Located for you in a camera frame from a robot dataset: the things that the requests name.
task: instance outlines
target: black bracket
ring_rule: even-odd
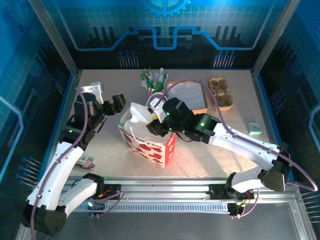
[[[104,190],[101,197],[99,199],[105,199],[107,197],[110,197],[112,195],[115,195],[121,191],[121,185],[120,184],[105,184]],[[115,196],[111,198],[112,200],[118,200],[120,198],[120,194],[118,196]]]
[[[255,194],[252,189],[237,194],[237,197],[231,197],[227,191],[224,184],[210,184],[209,191],[206,194],[210,195],[210,200],[230,200],[230,199],[237,199],[237,200],[253,200],[255,199]]]
[[[228,203],[227,205],[229,215],[232,217],[236,217],[237,215],[241,215],[245,211],[245,207],[243,207],[241,204],[236,203]]]

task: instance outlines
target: wire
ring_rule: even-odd
[[[148,107],[148,104],[149,104],[149,101],[150,101],[150,99],[152,98],[152,96],[154,96],[154,95],[163,95],[164,96],[164,98],[165,98],[165,100],[166,101],[168,101],[168,98],[167,98],[167,96],[166,95],[164,95],[162,92],[155,92],[154,94],[152,94],[149,98],[148,98],[148,100],[146,101],[146,104],[145,104],[145,106],[146,107]]]
[[[112,207],[110,207],[107,211],[105,211],[104,213],[101,213],[101,214],[98,214],[98,213],[97,214],[92,214],[91,218],[97,218],[98,219],[98,218],[103,217],[104,215],[107,215],[108,213],[110,213],[110,211],[113,210],[118,205],[118,203],[124,197],[125,193],[126,193],[125,191],[120,191],[120,192],[118,192],[116,194],[113,194],[113,195],[107,197],[107,198],[93,200],[92,202],[101,203],[101,202],[105,202],[107,200],[113,199],[114,197],[119,196],[120,194],[122,194],[121,197],[119,197],[118,201],[116,201],[116,203]]]
[[[248,205],[248,204],[250,204],[250,193],[245,192],[245,195],[248,196],[248,201],[249,201],[249,202],[246,204],[246,205]]]
[[[134,138],[134,140],[139,143],[139,144],[147,144],[147,143],[150,143],[150,141],[139,141],[138,139],[136,139],[135,135],[134,135],[134,131],[132,130],[132,126],[130,126],[130,130],[131,130],[131,134],[132,134],[132,137]]]
[[[155,108],[159,105],[159,103],[164,99],[164,96],[168,94],[168,92],[177,84],[179,83],[182,83],[182,82],[186,82],[186,81],[193,81],[195,83],[199,83],[201,84],[210,94],[211,98],[213,99],[214,101],[214,104],[216,106],[216,109],[219,113],[219,116],[220,116],[220,120],[221,120],[221,123],[223,125],[223,127],[225,128],[225,130],[227,130],[233,137],[235,138],[238,138],[244,142],[247,142],[255,147],[258,147],[258,148],[261,148],[263,150],[266,150],[274,155],[277,155],[278,157],[282,158],[283,160],[287,161],[289,164],[291,164],[292,166],[294,166],[300,173],[302,173],[307,179],[308,181],[311,183],[312,187],[310,186],[307,186],[307,185],[304,185],[304,184],[301,184],[301,183],[297,183],[297,182],[290,182],[288,181],[287,183],[289,184],[293,184],[293,185],[296,185],[296,186],[299,186],[301,188],[304,188],[304,189],[308,189],[310,191],[313,191],[313,192],[317,192],[318,191],[318,186],[317,184],[315,183],[315,181],[312,179],[312,177],[305,171],[303,170],[298,164],[296,164],[294,161],[292,161],[291,159],[289,159],[288,157],[284,156],[283,154],[279,153],[279,152],[276,152],[274,150],[270,150],[268,147],[264,146],[264,145],[261,145],[255,141],[252,141],[250,139],[247,139],[243,136],[240,136],[238,134],[235,134],[233,131],[231,131],[228,127],[228,125],[226,124],[225,120],[224,120],[224,117],[222,116],[222,113],[221,113],[221,110],[220,110],[220,107],[218,105],[218,102],[214,96],[214,94],[210,91],[210,89],[208,88],[208,86],[206,86],[202,81],[200,80],[196,80],[196,79],[184,79],[184,80],[181,80],[181,81],[178,81],[174,84],[172,84],[167,90],[166,92],[164,93],[164,95],[159,99],[159,101],[155,104]]]
[[[258,194],[256,195],[256,199],[253,204],[253,207],[247,213],[244,214],[245,209],[243,209],[243,213],[240,216],[232,216],[231,218],[232,219],[234,219],[234,218],[240,219],[240,218],[243,218],[244,216],[247,216],[248,214],[250,214],[256,208],[258,200],[259,200],[259,196],[260,196],[260,188],[258,188]]]
[[[83,124],[83,128],[82,131],[80,133],[80,135],[78,136],[78,138],[74,141],[74,143],[67,149],[65,150],[64,153],[62,153],[58,159],[54,162],[54,164],[52,165],[52,167],[49,169],[49,171],[47,172],[47,174],[45,175],[42,184],[39,188],[39,192],[37,194],[37,197],[35,199],[33,208],[32,208],[32,212],[31,212],[31,218],[30,218],[30,230],[31,230],[31,239],[32,240],[37,240],[36,238],[36,233],[35,233],[35,214],[36,214],[36,209],[38,206],[38,203],[40,201],[41,198],[41,194],[44,191],[44,188],[46,186],[46,183],[49,179],[49,177],[51,176],[52,172],[54,171],[54,169],[56,168],[56,166],[61,162],[61,160],[70,152],[71,149],[73,149],[82,139],[82,137],[85,134],[86,128],[87,128],[87,124],[88,124],[88,107],[86,104],[86,99],[85,96],[83,95],[83,93],[81,92],[81,90],[76,87],[75,90],[79,93],[81,99],[82,99],[82,103],[83,103],[83,108],[84,108],[84,124]]]
[[[180,139],[182,139],[183,141],[185,141],[186,143],[192,142],[192,140],[187,141],[187,140],[183,139],[182,136],[180,136],[179,133],[177,133],[177,132],[176,132],[175,134],[176,134]]]
[[[80,182],[80,180],[75,180],[75,181],[72,183],[71,188],[74,187],[74,185],[75,185],[76,182]]]

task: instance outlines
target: red and white bag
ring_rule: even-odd
[[[164,168],[174,152],[177,135],[169,133],[161,137],[150,133],[146,125],[154,116],[146,106],[133,102],[120,119],[118,127],[132,152]]]

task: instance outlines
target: metal post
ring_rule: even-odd
[[[49,35],[53,45],[60,54],[62,60],[64,61],[66,67],[69,69],[71,75],[77,76],[79,71],[72,59],[63,39],[61,38],[54,22],[52,21],[46,7],[41,0],[28,0],[32,6],[35,14],[40,20],[42,26],[44,27],[46,33]]]
[[[270,53],[274,49],[278,39],[284,32],[288,22],[290,21],[292,15],[294,14],[300,0],[288,0],[287,5],[283,9],[278,21],[276,22],[272,33],[270,34],[266,44],[264,45],[260,55],[258,56],[254,66],[253,66],[253,76],[256,77],[260,73],[262,67],[266,63]]]

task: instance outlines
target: metal frame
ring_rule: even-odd
[[[51,39],[61,58],[63,59],[66,67],[70,71],[71,75],[77,76],[79,73],[78,68],[74,60],[72,59],[63,39],[61,38],[43,2],[41,0],[28,1],[32,6],[35,14],[39,18],[41,24],[43,25],[43,28],[45,29],[46,33],[49,35],[49,38]]]
[[[276,22],[268,40],[266,41],[260,55],[258,56],[253,66],[253,76],[257,77],[262,67],[265,65],[270,53],[274,49],[278,39],[284,32],[287,24],[289,23],[292,15],[295,13],[296,8],[300,0],[289,0],[285,8],[283,9],[278,21]]]
[[[81,177],[69,177],[62,192]],[[227,203],[234,200],[210,200],[206,194],[209,184],[225,184],[226,179],[201,177],[110,177],[105,184],[121,184],[125,196],[119,202],[116,212],[120,213],[212,213],[228,214]],[[105,203],[109,209],[116,201]],[[298,187],[288,185],[285,192],[275,192],[263,187],[260,190],[259,204],[289,203],[293,221],[301,240],[316,240],[309,221],[304,202]],[[74,212],[89,212],[87,203],[80,205]],[[16,240],[30,240],[30,229],[20,226]]]

